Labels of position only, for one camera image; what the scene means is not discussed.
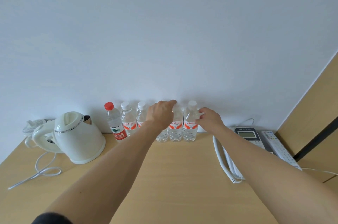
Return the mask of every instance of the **hand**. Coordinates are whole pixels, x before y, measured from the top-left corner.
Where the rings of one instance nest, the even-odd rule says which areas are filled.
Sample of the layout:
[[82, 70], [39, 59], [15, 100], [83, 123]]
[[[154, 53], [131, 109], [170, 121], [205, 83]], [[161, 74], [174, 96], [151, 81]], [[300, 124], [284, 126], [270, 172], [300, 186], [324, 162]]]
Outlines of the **hand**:
[[176, 100], [159, 101], [158, 103], [149, 107], [146, 121], [152, 122], [153, 126], [159, 128], [161, 131], [168, 128], [174, 119], [172, 107], [177, 103]]
[[199, 117], [200, 119], [195, 120], [196, 124], [199, 124], [207, 132], [215, 133], [217, 129], [226, 127], [223, 124], [220, 115], [215, 111], [207, 107], [203, 107], [199, 110], [199, 112], [204, 112], [204, 114]]

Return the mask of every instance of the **remote control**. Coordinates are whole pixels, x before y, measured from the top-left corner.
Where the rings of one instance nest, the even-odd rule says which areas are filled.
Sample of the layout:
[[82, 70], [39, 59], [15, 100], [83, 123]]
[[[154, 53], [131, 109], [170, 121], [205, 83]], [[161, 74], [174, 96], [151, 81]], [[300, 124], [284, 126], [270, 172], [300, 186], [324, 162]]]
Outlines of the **remote control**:
[[301, 167], [294, 160], [294, 158], [290, 155], [290, 153], [286, 150], [283, 144], [279, 141], [279, 139], [273, 134], [272, 131], [261, 131], [261, 134], [265, 138], [266, 142], [270, 145], [275, 155], [279, 158], [301, 170]]

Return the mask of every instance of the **black trim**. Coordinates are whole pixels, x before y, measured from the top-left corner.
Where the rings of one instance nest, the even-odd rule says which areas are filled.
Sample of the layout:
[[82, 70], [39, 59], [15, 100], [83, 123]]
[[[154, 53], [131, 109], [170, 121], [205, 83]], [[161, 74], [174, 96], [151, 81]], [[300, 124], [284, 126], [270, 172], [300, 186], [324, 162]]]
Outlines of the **black trim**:
[[303, 147], [293, 157], [297, 162], [305, 157], [307, 153], [313, 150], [319, 143], [325, 140], [332, 132], [338, 128], [338, 117], [334, 119], [327, 127], [325, 127], [316, 137], [314, 137], [305, 147]]

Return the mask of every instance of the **forearm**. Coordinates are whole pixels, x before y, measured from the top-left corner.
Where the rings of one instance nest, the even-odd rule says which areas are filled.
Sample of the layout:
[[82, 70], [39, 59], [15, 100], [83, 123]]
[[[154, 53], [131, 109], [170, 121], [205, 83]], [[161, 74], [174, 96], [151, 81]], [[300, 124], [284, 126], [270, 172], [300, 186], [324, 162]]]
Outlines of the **forearm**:
[[338, 222], [338, 198], [325, 185], [225, 126], [214, 135], [279, 223]]
[[135, 134], [111, 149], [59, 196], [46, 212], [60, 213], [74, 224], [110, 223], [160, 132], [151, 123], [144, 122]]

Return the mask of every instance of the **kettle lid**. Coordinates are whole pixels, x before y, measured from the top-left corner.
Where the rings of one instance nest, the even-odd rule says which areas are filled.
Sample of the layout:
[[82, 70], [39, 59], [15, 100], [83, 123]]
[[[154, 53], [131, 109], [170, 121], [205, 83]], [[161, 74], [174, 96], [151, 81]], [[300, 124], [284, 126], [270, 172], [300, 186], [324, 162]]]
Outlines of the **kettle lid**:
[[66, 112], [55, 120], [54, 130], [56, 132], [66, 132], [75, 128], [83, 121], [83, 115], [79, 112]]

